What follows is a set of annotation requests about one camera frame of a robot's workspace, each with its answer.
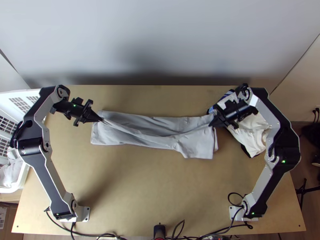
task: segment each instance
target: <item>cardboard box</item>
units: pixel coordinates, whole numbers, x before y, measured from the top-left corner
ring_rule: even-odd
[[[23,234],[11,233],[18,205],[0,202],[0,240],[23,240]]]

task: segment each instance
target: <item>floor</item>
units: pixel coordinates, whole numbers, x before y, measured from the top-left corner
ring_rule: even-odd
[[[301,125],[294,126],[297,134],[300,134]],[[315,187],[319,185],[317,180],[320,168],[312,166],[311,161],[316,152],[316,148],[312,146],[306,138],[303,136],[300,139],[301,148],[301,162],[292,170],[291,176],[296,188],[299,188],[303,184],[303,179],[307,178],[307,188]],[[282,233],[282,240],[305,240],[305,239],[318,239],[320,236],[320,191],[307,193],[304,196],[304,203],[302,208],[302,214],[306,224],[307,231],[305,232],[293,232]],[[242,240],[277,240],[280,239],[278,234],[259,234],[259,235],[242,235],[238,236]],[[50,235],[33,235],[25,234],[24,240],[70,240],[70,236],[50,236]],[[92,238],[75,236],[77,240],[87,240]],[[130,240],[149,240],[149,238],[134,237]]]

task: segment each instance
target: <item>white wall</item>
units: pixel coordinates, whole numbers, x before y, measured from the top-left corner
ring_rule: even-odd
[[[320,32],[319,9],[319,0],[2,0],[0,48],[37,86],[158,72],[248,77],[272,90]]]
[[[0,54],[0,92],[29,88],[17,71]]]
[[[320,108],[320,36],[270,95],[271,101],[291,121],[313,121]]]

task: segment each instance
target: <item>black cable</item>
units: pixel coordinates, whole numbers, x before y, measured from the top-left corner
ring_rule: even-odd
[[[182,224],[182,227],[181,227],[181,229],[180,229],[180,232],[177,234],[176,237],[174,237],[174,234],[176,233],[176,230],[177,230],[178,226],[180,226],[180,224]],[[179,223],[174,227],[174,230],[173,230],[172,236],[171,236],[171,240],[177,240],[178,237],[180,236],[180,234],[182,233],[183,228],[184,228],[184,220],[182,220],[181,222],[179,222]]]
[[[199,237],[187,237],[187,236],[183,236],[183,238],[177,238],[176,240],[192,240],[192,239],[198,239]]]
[[[59,228],[65,230],[65,231],[67,231],[67,232],[69,232],[69,233],[76,234],[76,235],[83,236],[83,237],[93,237],[93,238],[98,238],[98,239],[101,238],[101,237],[111,237],[111,238],[118,238],[118,239],[120,239],[120,240],[127,240],[126,238],[123,238],[123,237],[120,237],[120,236],[117,236],[117,235],[111,234],[111,233],[103,233],[103,234],[101,234],[101,235],[97,235],[97,234],[84,234],[84,233],[75,232],[75,231],[73,231],[73,230],[64,228],[63,226],[57,224],[57,223],[50,217],[50,215],[48,214],[48,211],[49,211],[49,210],[50,210],[49,208],[47,208],[47,209],[45,210],[48,218],[49,218],[56,226],[58,226]]]
[[[230,237],[229,237],[229,239],[232,239],[232,236],[233,235],[231,235]],[[234,235],[237,239],[240,239],[237,235]]]
[[[317,114],[316,114],[316,111],[315,111],[315,110],[312,110],[312,112],[313,112],[313,114],[314,114],[314,119],[313,119],[313,123],[312,123],[312,124],[314,124],[315,121],[316,121]]]
[[[243,199],[243,196],[241,196],[241,195],[238,194],[237,192],[231,192],[231,193],[228,194],[228,201],[229,201],[229,203],[230,203],[232,206],[239,207],[239,208],[243,208],[242,205],[237,205],[237,204],[234,204],[234,203],[232,203],[232,202],[230,201],[230,196],[233,195],[233,194],[236,194],[236,195],[240,196],[241,199]]]
[[[243,209],[243,206],[242,206],[242,208],[239,208],[239,209],[236,211],[236,213],[234,214],[234,216],[233,216],[233,218],[232,218],[232,221],[231,221],[231,224],[230,224],[229,227],[222,228],[222,229],[217,230],[217,231],[215,231],[215,232],[208,233],[208,234],[206,234],[206,235],[203,235],[203,236],[199,237],[199,239],[201,240],[201,239],[204,239],[204,238],[209,237],[209,236],[212,236],[212,235],[225,234],[225,233],[227,233],[232,227],[239,226],[239,225],[235,225],[235,226],[232,226],[232,225],[233,225],[234,219],[236,218],[236,215],[237,215],[238,212],[240,212],[240,210],[242,210],[242,209]],[[249,229],[252,229],[252,228],[253,228],[253,226],[252,226],[252,225],[249,225],[247,222],[244,222],[244,223],[245,223],[245,224],[242,224],[242,226],[247,226]]]
[[[319,121],[319,114],[320,114],[320,109],[319,108],[316,108],[316,111],[318,113],[318,118],[317,118],[317,122]]]
[[[73,223],[71,224],[70,234],[71,234],[72,240],[75,240],[74,237],[73,237],[73,228],[74,228],[75,225],[76,225],[76,222],[73,222]]]
[[[19,134],[19,132],[21,131],[22,127],[21,127],[22,121],[18,123],[17,128],[14,130],[12,137],[10,139],[10,147],[12,148],[16,148],[17,147],[17,135]]]

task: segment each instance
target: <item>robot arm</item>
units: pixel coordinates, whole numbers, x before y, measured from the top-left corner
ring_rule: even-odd
[[[258,112],[270,125],[264,156],[266,165],[252,192],[243,198],[241,205],[244,208],[235,217],[236,221],[252,221],[265,214],[266,202],[282,176],[299,163],[300,145],[290,121],[270,102],[266,89],[250,88],[243,84],[236,88],[235,94],[237,97],[234,101],[222,100],[215,105],[217,114],[210,126],[231,124],[237,128],[235,120],[242,121],[246,116]],[[229,208],[230,218],[234,217],[239,208]]]
[[[61,112],[69,120],[75,117],[74,126],[79,122],[97,122],[102,119],[91,110],[92,100],[83,106],[82,99],[69,102],[70,90],[63,85],[42,88],[40,98],[30,108],[23,122],[15,130],[10,146],[29,164],[38,176],[48,197],[50,210],[57,220],[64,222],[86,222],[90,208],[79,206],[73,194],[66,191],[52,163],[52,148],[49,129],[42,123],[49,113]]]

